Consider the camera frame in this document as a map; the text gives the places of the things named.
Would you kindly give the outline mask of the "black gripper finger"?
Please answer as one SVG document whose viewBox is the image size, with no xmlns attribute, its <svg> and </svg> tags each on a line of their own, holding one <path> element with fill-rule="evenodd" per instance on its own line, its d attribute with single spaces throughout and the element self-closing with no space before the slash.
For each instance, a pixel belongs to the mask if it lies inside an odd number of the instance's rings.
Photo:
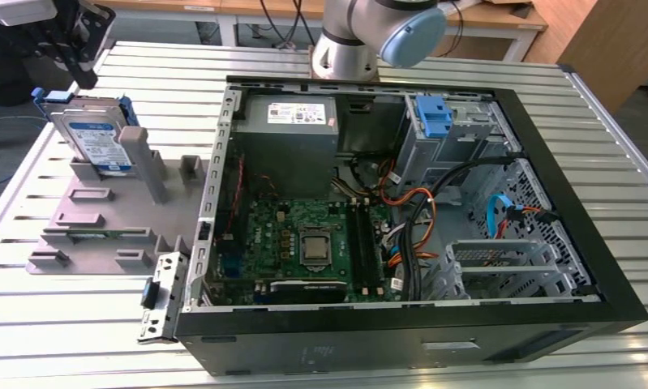
<svg viewBox="0 0 648 389">
<path fill-rule="evenodd" d="M 97 82 L 93 65 L 101 53 L 116 13 L 101 5 L 79 2 L 71 28 L 67 66 L 77 86 L 89 89 Z"/>
</svg>

